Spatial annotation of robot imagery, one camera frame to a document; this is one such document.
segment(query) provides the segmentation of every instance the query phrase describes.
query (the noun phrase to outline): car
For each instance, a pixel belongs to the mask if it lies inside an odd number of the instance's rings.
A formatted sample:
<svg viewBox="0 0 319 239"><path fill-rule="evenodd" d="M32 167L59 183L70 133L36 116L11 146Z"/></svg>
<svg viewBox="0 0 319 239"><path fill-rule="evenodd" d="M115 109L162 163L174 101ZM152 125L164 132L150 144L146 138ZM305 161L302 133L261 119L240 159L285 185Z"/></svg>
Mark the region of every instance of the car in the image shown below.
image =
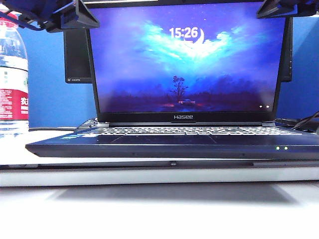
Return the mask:
<svg viewBox="0 0 319 239"><path fill-rule="evenodd" d="M192 100L183 100L183 101L178 101L178 103L180 103L181 105L195 105L196 102L192 101Z"/></svg>

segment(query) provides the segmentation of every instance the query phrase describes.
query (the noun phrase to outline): tree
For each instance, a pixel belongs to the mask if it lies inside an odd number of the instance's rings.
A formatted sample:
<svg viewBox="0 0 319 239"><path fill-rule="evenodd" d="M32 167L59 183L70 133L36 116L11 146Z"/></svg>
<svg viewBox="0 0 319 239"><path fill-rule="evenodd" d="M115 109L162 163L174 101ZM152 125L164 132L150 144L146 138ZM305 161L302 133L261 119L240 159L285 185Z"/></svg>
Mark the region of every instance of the tree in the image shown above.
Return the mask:
<svg viewBox="0 0 319 239"><path fill-rule="evenodd" d="M173 77L174 88L171 90L171 92L174 93L177 101L182 99L182 97L185 95L186 89L188 88L188 86L184 85L184 82L185 79L183 77Z"/></svg>

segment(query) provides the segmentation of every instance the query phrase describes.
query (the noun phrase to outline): laptop bezel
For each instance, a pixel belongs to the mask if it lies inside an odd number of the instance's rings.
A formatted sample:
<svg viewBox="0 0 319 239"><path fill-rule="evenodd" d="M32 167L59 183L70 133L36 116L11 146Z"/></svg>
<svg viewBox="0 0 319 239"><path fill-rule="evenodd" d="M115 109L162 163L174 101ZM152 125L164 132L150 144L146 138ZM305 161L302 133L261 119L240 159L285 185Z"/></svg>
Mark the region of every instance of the laptop bezel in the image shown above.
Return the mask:
<svg viewBox="0 0 319 239"><path fill-rule="evenodd" d="M110 7L130 7L130 6L157 6L157 5L182 5L182 4L210 4L210 3L235 3L235 2L261 2L256 0L158 0L158 1L136 1L136 2L113 2L108 1L108 3L89 3L87 6L89 8L110 8ZM287 41L285 37L289 34L289 18L286 19L284 26L283 43L281 49L281 57L278 69L276 91L274 97L273 110L269 112L152 112L152 113L102 113L100 112L98 95L97 95L97 85L95 79L94 71L94 60L91 47L90 31L88 30L88 47L89 47L89 60L91 65L91 76L92 84L95 98L95 105L97 110L98 122L109 122L109 123L198 123L198 122L229 122L231 124L236 124L238 122L266 122L274 121L276 118L276 111L278 105L280 84L282 80L283 71L283 55L285 51L290 51L291 49L287 46Z"/></svg>

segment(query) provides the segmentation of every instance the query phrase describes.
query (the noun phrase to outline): crescent moon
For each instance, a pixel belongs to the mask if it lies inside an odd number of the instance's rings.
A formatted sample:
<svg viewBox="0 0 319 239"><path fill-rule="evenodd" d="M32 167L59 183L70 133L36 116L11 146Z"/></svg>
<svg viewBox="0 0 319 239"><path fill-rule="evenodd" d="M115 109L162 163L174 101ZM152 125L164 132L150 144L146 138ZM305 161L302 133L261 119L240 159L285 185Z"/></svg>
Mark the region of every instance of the crescent moon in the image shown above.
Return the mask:
<svg viewBox="0 0 319 239"><path fill-rule="evenodd" d="M198 46L204 43L205 35L203 29L200 29L200 37L193 43L193 46Z"/></svg>

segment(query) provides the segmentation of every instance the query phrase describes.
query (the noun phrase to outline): laptop keyboard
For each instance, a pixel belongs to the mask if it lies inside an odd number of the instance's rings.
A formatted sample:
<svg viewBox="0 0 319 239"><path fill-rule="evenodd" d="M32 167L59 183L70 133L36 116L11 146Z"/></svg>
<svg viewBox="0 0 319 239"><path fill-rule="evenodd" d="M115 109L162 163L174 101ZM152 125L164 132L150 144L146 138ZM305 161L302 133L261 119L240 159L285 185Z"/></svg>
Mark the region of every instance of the laptop keyboard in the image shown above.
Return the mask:
<svg viewBox="0 0 319 239"><path fill-rule="evenodd" d="M295 135L301 134L276 127L99 127L78 133L83 137L99 135Z"/></svg>

